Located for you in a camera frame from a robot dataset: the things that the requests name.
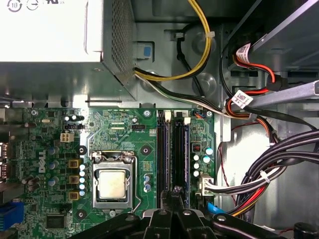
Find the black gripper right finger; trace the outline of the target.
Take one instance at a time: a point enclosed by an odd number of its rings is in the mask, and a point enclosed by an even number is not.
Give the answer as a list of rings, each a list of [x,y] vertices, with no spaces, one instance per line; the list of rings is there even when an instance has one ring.
[[[237,217],[220,213],[206,219],[200,211],[185,207],[184,190],[173,188],[176,199],[175,214],[187,239],[282,239],[274,232],[243,221]]]

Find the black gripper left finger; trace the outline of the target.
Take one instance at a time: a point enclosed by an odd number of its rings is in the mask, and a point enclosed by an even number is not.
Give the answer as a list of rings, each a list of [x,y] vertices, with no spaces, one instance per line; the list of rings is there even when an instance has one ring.
[[[176,193],[163,191],[161,207],[144,211],[142,218],[123,213],[90,229],[71,236],[72,239],[169,239]]]

